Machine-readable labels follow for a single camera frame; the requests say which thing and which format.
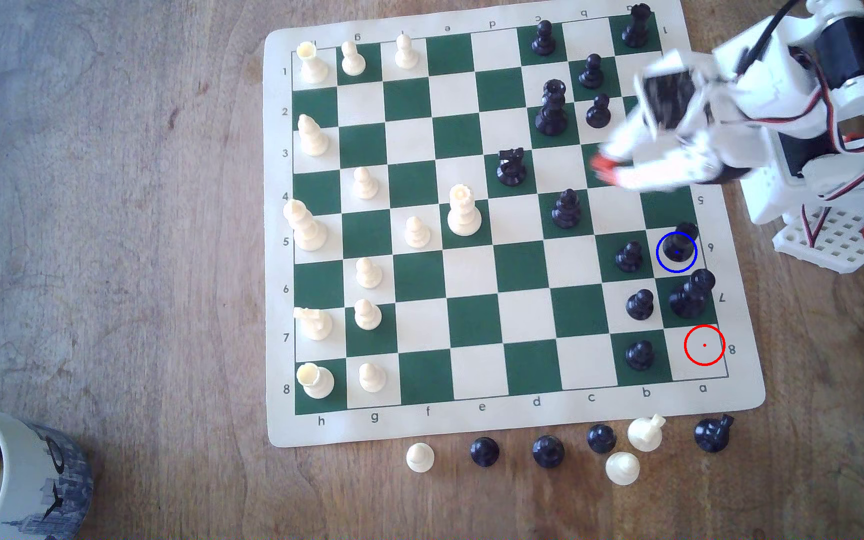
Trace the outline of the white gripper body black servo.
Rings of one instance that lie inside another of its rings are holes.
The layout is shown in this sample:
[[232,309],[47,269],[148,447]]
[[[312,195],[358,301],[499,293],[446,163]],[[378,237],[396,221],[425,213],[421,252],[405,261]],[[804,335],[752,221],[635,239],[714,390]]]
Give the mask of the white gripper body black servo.
[[711,54],[682,49],[663,54],[638,75],[638,143],[668,136],[726,150],[730,83]]

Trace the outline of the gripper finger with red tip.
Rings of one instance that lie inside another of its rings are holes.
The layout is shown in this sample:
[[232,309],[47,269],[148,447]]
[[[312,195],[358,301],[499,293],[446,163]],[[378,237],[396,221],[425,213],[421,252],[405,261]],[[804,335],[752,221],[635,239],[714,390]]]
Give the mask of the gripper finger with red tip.
[[593,157],[593,171],[613,173],[620,165],[630,163],[633,151],[654,142],[654,126],[649,124],[644,112],[631,112],[625,121],[608,138],[598,145]]
[[601,179],[624,190],[676,190],[717,177],[717,156],[687,149],[641,165],[621,166],[623,160],[601,151]]

